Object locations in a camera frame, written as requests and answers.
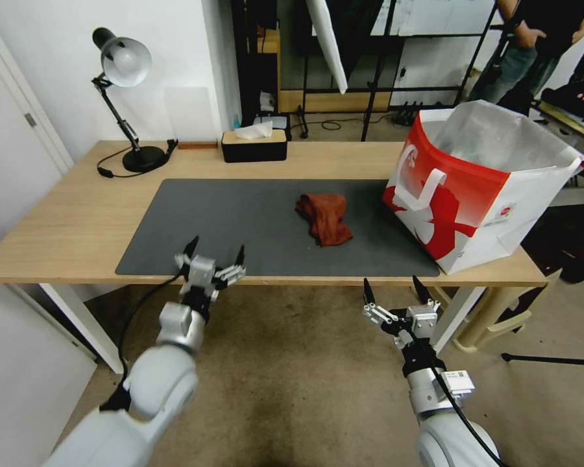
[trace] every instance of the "white bag handle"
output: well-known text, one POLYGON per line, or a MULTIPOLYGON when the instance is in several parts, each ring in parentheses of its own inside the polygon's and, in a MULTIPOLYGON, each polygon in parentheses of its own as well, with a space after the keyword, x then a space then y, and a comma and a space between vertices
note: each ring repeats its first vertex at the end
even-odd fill
POLYGON ((428 175, 428 179, 422 188, 420 196, 416 198, 400 182, 402 166, 406 160, 409 159, 409 156, 412 156, 414 161, 415 157, 417 157, 417 148, 412 144, 408 145, 404 151, 402 151, 400 161, 398 161, 398 168, 396 169, 396 187, 394 189, 394 199, 392 201, 394 204, 400 204, 397 200, 397 198, 399 198, 404 202, 407 209, 411 211, 420 211, 426 209, 430 205, 430 200, 433 198, 437 186, 443 184, 446 180, 446 174, 439 169, 433 169, 428 175))

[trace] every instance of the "lamp cord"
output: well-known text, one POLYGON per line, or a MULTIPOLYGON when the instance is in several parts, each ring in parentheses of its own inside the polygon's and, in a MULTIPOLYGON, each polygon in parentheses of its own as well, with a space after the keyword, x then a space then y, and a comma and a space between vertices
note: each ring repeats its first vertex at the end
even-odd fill
POLYGON ((456 401, 452 397, 452 393, 450 392, 450 389, 446 385, 445 381, 443 380, 443 378, 439 375, 439 373, 435 369, 435 365, 432 362, 431 355, 426 350, 426 347, 424 347, 424 345, 419 341, 419 339, 417 338, 417 336, 413 332, 409 331, 409 335, 411 336, 413 341, 415 341, 419 345, 419 347, 422 349, 422 351, 426 354, 426 357, 428 358, 428 360, 430 362, 430 364, 428 366, 430 367, 430 370, 433 372, 433 375, 435 376, 435 379, 437 380, 439 386, 443 390, 443 393, 446 395, 446 398, 452 404, 452 408, 454 409, 454 412, 458 415, 458 417, 461 419, 461 421, 463 422, 465 427, 469 430, 469 432, 476 439, 476 441, 478 441, 478 444, 480 445, 480 447, 485 450, 485 452, 489 455, 489 457, 497 465, 499 465, 500 467, 509 467, 507 464, 502 462, 502 460, 498 456, 496 456, 495 452, 493 452, 490 449, 490 447, 487 446, 487 443, 484 442, 484 440, 480 437, 478 432, 469 423, 469 420, 467 420, 467 417, 465 416, 465 414, 463 414, 463 411, 461 410, 461 408, 458 406, 458 404, 456 403, 456 401))
MULTIPOLYGON (((167 149, 167 152, 165 155, 167 158, 166 161, 168 161, 169 158, 171 157, 171 153, 173 152, 173 150, 177 146, 178 141, 176 139, 168 139, 167 144, 169 145, 169 148, 167 149)), ((102 162, 105 162, 108 159, 113 158, 113 157, 117 156, 118 154, 121 154, 122 152, 127 151, 130 148, 132 148, 132 146, 128 146, 128 147, 125 147, 123 149, 120 149, 119 151, 113 152, 111 155, 100 159, 96 165, 97 173, 99 173, 102 177, 106 177, 106 178, 132 178, 135 176, 139 176, 139 175, 143 175, 143 174, 151 172, 151 171, 147 171, 147 172, 137 172, 137 173, 133 173, 133 174, 129 174, 129 175, 117 175, 109 169, 105 169, 104 167, 100 167, 100 165, 102 165, 102 162)))

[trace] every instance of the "gray desk mat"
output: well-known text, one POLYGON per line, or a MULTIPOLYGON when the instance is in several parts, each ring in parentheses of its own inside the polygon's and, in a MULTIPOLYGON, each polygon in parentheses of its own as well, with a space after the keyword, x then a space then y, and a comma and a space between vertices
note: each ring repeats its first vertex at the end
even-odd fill
POLYGON ((437 276, 417 240, 383 205, 383 180, 164 180, 117 274, 173 275, 176 253, 227 266, 245 245, 249 276, 437 276), (341 193, 353 239, 321 248, 295 211, 303 193, 341 193))

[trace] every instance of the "tissue box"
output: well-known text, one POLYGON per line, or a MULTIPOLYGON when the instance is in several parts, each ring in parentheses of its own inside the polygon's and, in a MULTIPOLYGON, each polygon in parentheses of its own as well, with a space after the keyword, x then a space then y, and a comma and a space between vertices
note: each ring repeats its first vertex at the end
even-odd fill
POLYGON ((273 130, 269 138, 241 139, 233 131, 221 140, 225 162, 260 162, 286 160, 287 138, 283 130, 273 130))

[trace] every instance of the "shopping bag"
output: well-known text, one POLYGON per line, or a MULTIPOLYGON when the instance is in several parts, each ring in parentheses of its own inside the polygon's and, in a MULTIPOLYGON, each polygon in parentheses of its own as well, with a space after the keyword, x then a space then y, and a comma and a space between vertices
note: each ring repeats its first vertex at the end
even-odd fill
POLYGON ((383 201, 446 273, 511 255, 581 163, 488 102, 419 112, 383 201))

